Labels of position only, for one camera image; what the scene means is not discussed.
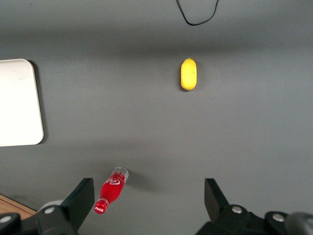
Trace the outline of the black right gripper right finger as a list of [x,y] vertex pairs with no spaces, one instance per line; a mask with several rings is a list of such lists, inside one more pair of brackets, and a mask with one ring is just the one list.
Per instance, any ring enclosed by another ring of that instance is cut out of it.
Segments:
[[198,235],[268,235],[265,220],[240,205],[231,205],[216,180],[204,182],[204,204],[210,221],[197,232]]

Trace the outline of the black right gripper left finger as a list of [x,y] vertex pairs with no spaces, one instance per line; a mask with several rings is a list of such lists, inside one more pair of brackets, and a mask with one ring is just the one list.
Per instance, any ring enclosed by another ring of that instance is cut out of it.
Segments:
[[61,202],[43,207],[36,218],[40,235],[76,235],[94,204],[94,182],[84,178]]

